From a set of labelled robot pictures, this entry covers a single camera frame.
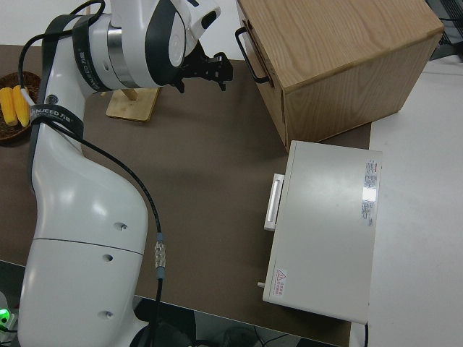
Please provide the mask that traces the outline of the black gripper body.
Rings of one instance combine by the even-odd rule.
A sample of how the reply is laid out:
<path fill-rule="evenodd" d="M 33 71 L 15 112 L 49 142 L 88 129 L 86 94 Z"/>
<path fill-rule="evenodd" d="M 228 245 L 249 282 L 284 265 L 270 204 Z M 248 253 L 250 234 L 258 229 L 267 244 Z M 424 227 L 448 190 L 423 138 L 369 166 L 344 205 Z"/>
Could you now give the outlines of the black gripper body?
<path fill-rule="evenodd" d="M 218 76 L 217 63 L 217 57 L 207 56 L 202 46 L 196 46 L 184 59 L 180 77 L 215 79 Z"/>

